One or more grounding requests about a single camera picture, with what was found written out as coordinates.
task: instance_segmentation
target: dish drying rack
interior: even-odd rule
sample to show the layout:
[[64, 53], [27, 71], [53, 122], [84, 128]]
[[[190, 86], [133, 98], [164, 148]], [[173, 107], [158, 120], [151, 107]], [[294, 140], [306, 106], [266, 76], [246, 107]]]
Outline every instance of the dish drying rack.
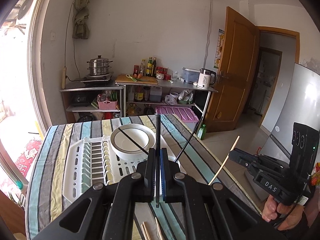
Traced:
[[[167, 148], [168, 155], [174, 156], [162, 136], [161, 147]], [[110, 136], [85, 137], [69, 148], [62, 195], [72, 203], [95, 183], [117, 183], [124, 176], [134, 173], [139, 162], [120, 159], [111, 148]]]

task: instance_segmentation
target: striped tablecloth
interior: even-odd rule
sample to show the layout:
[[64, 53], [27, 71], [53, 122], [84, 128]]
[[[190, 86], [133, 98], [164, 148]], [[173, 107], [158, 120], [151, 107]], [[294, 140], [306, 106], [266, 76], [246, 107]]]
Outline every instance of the striped tablecloth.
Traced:
[[[70, 202], [62, 196], [63, 173], [70, 145], [84, 137], [109, 136], [115, 128], [128, 123], [143, 124], [156, 131], [154, 115], [72, 123], [49, 128], [35, 160], [28, 187], [25, 212], [28, 239], [32, 239], [70, 205]], [[161, 115], [161, 134], [175, 155], [180, 152], [190, 133], [177, 116]], [[202, 183], [208, 183], [221, 165], [214, 154], [195, 136], [179, 160], [187, 174]], [[219, 180], [258, 212], [258, 208], [228, 171], [222, 170]], [[143, 221], [147, 221], [152, 239], [157, 239], [155, 216], [159, 219], [165, 239], [186, 239], [181, 204], [164, 202], [161, 202], [160, 208], [155, 208], [154, 203], [136, 204], [132, 239], [144, 239], [140, 229]]]

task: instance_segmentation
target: human hand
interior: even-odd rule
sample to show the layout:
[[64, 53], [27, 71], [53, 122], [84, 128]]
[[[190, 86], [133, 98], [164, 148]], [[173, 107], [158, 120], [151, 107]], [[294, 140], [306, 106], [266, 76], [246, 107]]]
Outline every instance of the human hand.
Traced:
[[[278, 213], [287, 214], [291, 208], [291, 206], [285, 206], [282, 203], [277, 203], [273, 196], [269, 195], [267, 202], [264, 205], [264, 209], [262, 211], [262, 219], [270, 222], [277, 218]], [[304, 206], [297, 205], [291, 214], [279, 225], [278, 230], [288, 230], [294, 228], [301, 220]]]

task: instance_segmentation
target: small green bottle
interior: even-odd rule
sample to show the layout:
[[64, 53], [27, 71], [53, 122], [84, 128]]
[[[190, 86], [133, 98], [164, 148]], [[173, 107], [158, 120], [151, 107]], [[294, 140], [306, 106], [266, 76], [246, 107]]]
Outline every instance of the small green bottle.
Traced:
[[207, 131], [207, 128], [205, 127], [205, 124], [202, 124], [201, 128], [198, 131], [198, 135], [197, 135], [200, 140], [202, 140], [204, 138], [206, 131]]

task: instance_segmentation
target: white refrigerator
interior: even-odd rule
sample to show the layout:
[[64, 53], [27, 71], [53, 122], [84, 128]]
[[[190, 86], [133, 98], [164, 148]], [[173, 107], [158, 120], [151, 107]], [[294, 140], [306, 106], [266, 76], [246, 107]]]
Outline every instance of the white refrigerator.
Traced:
[[[299, 64], [294, 65], [293, 76], [283, 109], [259, 154], [289, 163], [294, 122], [320, 130], [320, 75]], [[319, 149], [317, 161], [320, 161]], [[266, 199], [268, 193], [252, 181], [252, 175], [248, 171], [245, 171], [245, 175], [260, 200]]]

